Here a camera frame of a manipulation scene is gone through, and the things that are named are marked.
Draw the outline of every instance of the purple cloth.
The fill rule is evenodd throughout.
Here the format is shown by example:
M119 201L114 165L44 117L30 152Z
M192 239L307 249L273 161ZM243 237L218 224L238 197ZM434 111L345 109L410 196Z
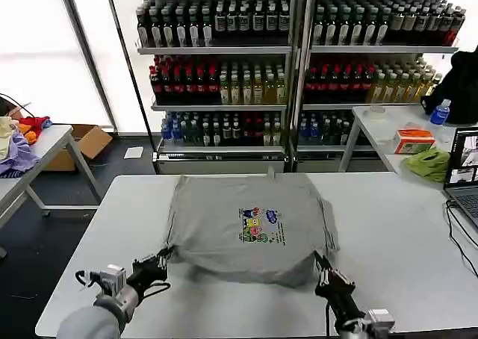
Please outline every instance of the purple cloth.
M38 160L22 133L15 131L10 138L8 156L0 161L0 174L8 170L27 172Z

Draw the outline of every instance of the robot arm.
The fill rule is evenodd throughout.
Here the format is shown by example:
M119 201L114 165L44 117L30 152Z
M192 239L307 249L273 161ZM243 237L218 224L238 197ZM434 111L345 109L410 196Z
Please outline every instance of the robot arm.
M141 302L170 288L166 283L166 257L171 249L161 250L157 255L149 256L142 261L133 262L133 274L125 280L125 270L116 266L108 266L108 270L100 273L83 271L76 273L77 280L83 282L81 276L90 279L90 284L97 283L101 289L92 307L81 308L71 313L60 324L59 339L118 339L127 323L133 317L135 308ZM161 287L146 294L152 287Z

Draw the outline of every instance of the orange box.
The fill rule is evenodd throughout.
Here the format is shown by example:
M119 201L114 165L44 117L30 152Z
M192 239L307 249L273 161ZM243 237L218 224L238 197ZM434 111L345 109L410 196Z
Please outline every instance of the orange box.
M395 154L417 154L430 149L435 145L435 138L430 131L418 128L398 130L394 140Z

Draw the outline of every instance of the cardboard box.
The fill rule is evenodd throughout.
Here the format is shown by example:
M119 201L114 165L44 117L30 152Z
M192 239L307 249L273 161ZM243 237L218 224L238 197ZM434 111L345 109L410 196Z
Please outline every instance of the cardboard box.
M72 136L81 153L90 160L93 160L113 140L110 135L96 125L75 124L72 127ZM43 171L75 171L75 162L68 150L62 149Z

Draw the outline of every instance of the metal shelf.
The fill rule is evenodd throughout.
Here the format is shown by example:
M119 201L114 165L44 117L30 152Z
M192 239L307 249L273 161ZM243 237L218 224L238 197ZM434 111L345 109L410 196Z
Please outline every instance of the metal shelf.
M326 145L298 145L297 152L344 152L346 146L326 146ZM372 146L356 146L353 151L371 152L375 151Z
M281 146L162 146L161 154L283 154Z
M141 55L195 55L195 54L289 54L290 46L198 46L184 48L138 48Z
M453 54L458 48L452 46L312 46L312 53L378 53L378 54Z
M307 110L352 110L355 106L371 106L371 105L381 105L381 106L416 106L420 105L418 103L387 103L387 104L304 104L302 106L303 111Z
M287 105L157 105L154 111L284 111Z

